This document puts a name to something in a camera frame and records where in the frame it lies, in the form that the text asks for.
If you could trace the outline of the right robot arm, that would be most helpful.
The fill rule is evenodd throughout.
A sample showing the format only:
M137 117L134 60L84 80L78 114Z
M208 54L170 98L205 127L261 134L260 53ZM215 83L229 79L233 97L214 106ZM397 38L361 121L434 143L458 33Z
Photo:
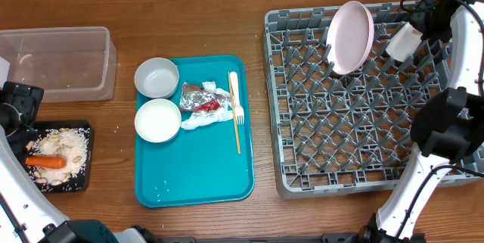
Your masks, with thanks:
M403 61L424 41L451 42L451 71L411 124L412 148L399 182L354 242L423 242L417 218L441 179L483 143L483 0L421 0L386 53Z

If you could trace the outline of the grey bowl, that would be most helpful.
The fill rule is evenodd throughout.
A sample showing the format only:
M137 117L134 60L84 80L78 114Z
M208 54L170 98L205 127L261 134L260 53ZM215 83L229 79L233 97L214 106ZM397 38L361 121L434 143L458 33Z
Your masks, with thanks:
M166 58L151 58L136 70L134 81L136 89L148 98L169 98L178 86L177 66Z

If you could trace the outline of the pink round plate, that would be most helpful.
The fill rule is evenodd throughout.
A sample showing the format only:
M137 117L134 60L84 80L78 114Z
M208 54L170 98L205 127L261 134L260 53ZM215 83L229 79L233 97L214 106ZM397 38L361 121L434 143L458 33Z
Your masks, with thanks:
M360 2L350 1L335 13L327 33L330 46L327 60L334 63L333 72L346 75L366 61L374 41L374 21Z

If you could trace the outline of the white bowl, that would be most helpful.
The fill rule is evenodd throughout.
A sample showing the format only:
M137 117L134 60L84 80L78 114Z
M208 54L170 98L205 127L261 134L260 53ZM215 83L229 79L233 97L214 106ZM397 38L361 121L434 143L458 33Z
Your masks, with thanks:
M147 101L137 110L135 130L147 142L167 142L178 134L181 121L178 107L170 100L158 98Z

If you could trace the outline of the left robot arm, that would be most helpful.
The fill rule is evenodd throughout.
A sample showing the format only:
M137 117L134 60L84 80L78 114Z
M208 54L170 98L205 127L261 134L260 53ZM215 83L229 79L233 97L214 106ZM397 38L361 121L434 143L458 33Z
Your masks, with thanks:
M159 242L140 226L111 232L98 220L69 220L39 191L24 169L23 149L38 135L33 124L43 92L9 81L1 88L1 241Z

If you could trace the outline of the orange carrot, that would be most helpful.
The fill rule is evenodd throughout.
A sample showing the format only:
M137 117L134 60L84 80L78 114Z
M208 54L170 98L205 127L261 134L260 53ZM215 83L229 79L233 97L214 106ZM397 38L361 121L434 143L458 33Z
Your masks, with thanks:
M25 164L49 169L62 169L67 165L67 161L63 157L38 156L27 157Z

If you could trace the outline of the white paper cup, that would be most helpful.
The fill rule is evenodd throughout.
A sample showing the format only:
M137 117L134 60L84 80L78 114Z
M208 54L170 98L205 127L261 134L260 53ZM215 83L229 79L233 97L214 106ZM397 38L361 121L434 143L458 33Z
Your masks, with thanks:
M396 61L403 62L417 50L423 33L406 23L389 41L386 53Z

